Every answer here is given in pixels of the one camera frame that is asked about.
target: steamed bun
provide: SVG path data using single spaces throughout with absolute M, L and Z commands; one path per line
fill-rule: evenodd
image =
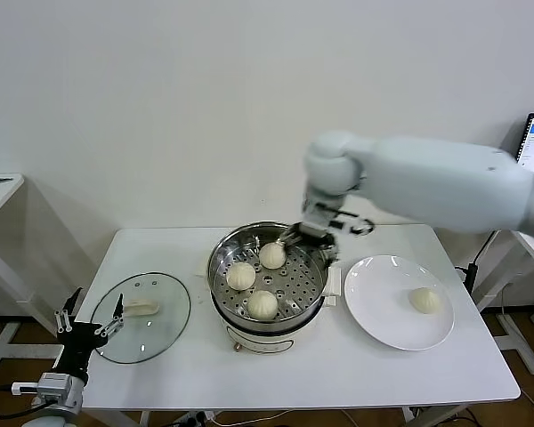
M 439 295 L 429 287 L 419 287 L 409 293 L 409 301 L 417 311 L 432 314 L 441 309 Z
M 247 301 L 247 313 L 256 320 L 273 320 L 278 309 L 277 297 L 269 291 L 255 291 Z
M 236 262 L 228 268 L 225 279 L 231 289 L 245 291 L 255 282 L 255 269 L 246 262 Z
M 285 247 L 281 243 L 268 243 L 259 251 L 259 261 L 266 269 L 278 269 L 286 260 Z

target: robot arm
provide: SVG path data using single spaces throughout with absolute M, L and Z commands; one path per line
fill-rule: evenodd
M 305 165 L 303 224 L 311 230 L 328 227 L 352 194 L 434 227 L 534 236 L 534 173 L 500 149 L 330 132 L 312 143 Z

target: pot lid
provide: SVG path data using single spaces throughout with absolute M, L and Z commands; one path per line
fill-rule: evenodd
M 190 297 L 180 280 L 164 273 L 132 276 L 103 296 L 92 315 L 101 325 L 123 295 L 124 327 L 97 352 L 117 363 L 151 359 L 178 339 L 190 315 Z

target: white table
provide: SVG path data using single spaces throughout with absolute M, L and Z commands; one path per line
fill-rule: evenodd
M 341 259 L 353 265 L 372 254 L 415 260 L 443 282 L 455 329 L 427 351 L 390 348 L 366 334 L 338 298 L 322 310 L 312 337 L 291 350 L 262 356 L 236 353 L 211 302 L 202 262 L 229 229 L 120 230 L 77 320 L 89 321 L 99 300 L 134 274 L 162 271 L 180 279 L 192 304 L 174 345 L 135 365 L 94 353 L 84 409 L 109 425 L 137 425 L 107 410 L 265 410 L 441 406 L 409 425 L 431 426 L 466 404 L 516 399 L 520 390 L 489 330 L 433 230 L 388 225 L 360 238 L 339 237 Z M 257 372 L 263 373 L 258 382 Z
M 534 238 L 513 231 L 515 243 L 506 251 L 492 272 L 475 288 L 473 300 L 479 311 L 484 310 L 515 276 L 534 271 Z M 495 337 L 501 350 L 517 350 L 522 361 L 534 375 L 534 352 L 524 339 L 520 329 L 509 315 L 497 315 L 506 334 Z
M 12 197 L 24 182 L 19 173 L 0 173 L 0 178 L 12 178 L 11 181 L 0 183 L 0 208 Z M 52 319 L 52 309 L 44 300 L 28 286 L 18 274 L 0 258 L 0 278 L 4 282 L 2 287 L 18 305 L 31 317 L 37 320 L 50 332 L 54 333 L 55 325 Z M 0 359 L 55 359 L 59 353 L 59 345 L 24 345 L 9 344 L 18 330 L 18 323 L 9 323 L 0 334 Z

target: stainless steel pot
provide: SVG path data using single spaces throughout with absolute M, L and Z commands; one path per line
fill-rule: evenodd
M 274 336 L 289 334 L 316 316 L 324 302 L 322 291 L 328 279 L 328 265 L 335 251 L 299 241 L 286 247 L 287 261 L 280 269 L 265 269 L 259 250 L 274 242 L 287 229 L 278 222 L 256 222 L 240 227 L 223 238 L 207 263 L 207 282 L 220 315 L 248 334 Z M 231 289 L 225 279 L 234 262 L 248 262 L 255 268 L 255 282 L 246 291 Z M 274 320 L 259 321 L 247 313 L 247 299 L 257 290 L 267 290 L 279 300 Z

